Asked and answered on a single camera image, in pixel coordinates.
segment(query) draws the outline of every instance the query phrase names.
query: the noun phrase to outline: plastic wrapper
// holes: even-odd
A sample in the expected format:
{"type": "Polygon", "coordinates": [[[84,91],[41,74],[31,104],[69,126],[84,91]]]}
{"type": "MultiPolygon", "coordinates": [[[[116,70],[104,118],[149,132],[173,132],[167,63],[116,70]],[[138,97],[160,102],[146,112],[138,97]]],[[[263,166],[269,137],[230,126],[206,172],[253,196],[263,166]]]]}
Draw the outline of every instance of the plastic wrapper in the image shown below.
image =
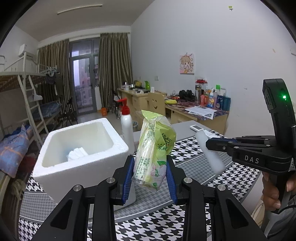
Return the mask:
{"type": "Polygon", "coordinates": [[[139,186],[157,191],[166,175],[166,156],[174,147],[176,132],[165,116],[145,110],[141,113],[144,120],[133,181],[139,186]]]}

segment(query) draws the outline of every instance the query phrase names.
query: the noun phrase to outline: orange bin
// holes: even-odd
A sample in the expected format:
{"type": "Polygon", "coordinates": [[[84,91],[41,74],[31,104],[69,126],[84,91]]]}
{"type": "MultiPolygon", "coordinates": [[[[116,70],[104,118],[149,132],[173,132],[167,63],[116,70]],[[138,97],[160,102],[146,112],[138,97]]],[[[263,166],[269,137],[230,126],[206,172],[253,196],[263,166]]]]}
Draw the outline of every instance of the orange bin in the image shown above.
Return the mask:
{"type": "Polygon", "coordinates": [[[101,113],[102,113],[102,116],[106,116],[107,115],[107,108],[103,107],[101,109],[101,113]]]}

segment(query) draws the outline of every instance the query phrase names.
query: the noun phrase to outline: wooden chair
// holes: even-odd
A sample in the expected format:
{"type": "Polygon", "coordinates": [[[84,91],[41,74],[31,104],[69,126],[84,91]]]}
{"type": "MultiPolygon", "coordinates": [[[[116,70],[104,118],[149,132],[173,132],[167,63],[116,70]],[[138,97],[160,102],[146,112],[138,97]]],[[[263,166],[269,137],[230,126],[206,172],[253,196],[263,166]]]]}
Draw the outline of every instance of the wooden chair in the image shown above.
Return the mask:
{"type": "Polygon", "coordinates": [[[165,116],[165,98],[162,94],[148,93],[149,111],[165,116]]]}

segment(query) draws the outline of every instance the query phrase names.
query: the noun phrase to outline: finger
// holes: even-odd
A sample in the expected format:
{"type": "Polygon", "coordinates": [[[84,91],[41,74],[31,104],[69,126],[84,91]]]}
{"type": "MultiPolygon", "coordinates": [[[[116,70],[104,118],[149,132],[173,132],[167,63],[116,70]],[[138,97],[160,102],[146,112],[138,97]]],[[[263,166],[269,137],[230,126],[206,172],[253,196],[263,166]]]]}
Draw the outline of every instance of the finger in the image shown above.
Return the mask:
{"type": "Polygon", "coordinates": [[[275,200],[267,196],[263,196],[263,202],[266,211],[274,211],[275,209],[279,209],[281,207],[281,202],[279,200],[275,200]]]}
{"type": "Polygon", "coordinates": [[[265,179],[266,181],[269,180],[269,173],[267,173],[267,172],[262,172],[262,175],[263,175],[263,177],[264,177],[264,179],[265,179]]]}
{"type": "Polygon", "coordinates": [[[267,182],[264,178],[262,181],[264,186],[263,195],[277,200],[279,198],[279,190],[270,181],[267,182]]]}
{"type": "Polygon", "coordinates": [[[287,181],[287,184],[286,184],[287,192],[290,192],[290,191],[295,190],[295,189],[296,189],[296,173],[294,173],[289,178],[289,180],[287,181]]]}

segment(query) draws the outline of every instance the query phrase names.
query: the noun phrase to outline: red pump head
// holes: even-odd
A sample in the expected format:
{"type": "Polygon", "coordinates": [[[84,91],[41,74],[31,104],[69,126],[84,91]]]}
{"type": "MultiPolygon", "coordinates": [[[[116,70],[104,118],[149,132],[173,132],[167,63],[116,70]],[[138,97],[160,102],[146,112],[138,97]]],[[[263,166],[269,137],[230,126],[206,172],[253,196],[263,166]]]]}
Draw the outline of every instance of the red pump head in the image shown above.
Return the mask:
{"type": "Polygon", "coordinates": [[[129,115],[130,114],[130,110],[129,110],[129,107],[126,105],[127,103],[127,98],[124,98],[124,99],[120,99],[118,100],[117,102],[119,103],[122,103],[122,114],[123,115],[129,115]]]}

